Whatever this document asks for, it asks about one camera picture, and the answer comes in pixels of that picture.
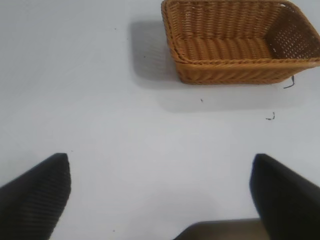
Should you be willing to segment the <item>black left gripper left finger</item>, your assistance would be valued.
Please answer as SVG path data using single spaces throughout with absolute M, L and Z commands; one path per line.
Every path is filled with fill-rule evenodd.
M 68 155 L 55 153 L 0 188 L 0 238 L 48 240 L 69 200 Z

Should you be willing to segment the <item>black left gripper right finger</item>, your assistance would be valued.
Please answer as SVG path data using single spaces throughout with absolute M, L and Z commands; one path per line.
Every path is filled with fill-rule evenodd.
M 272 240 L 320 238 L 320 188 L 271 156 L 254 157 L 251 197 Z

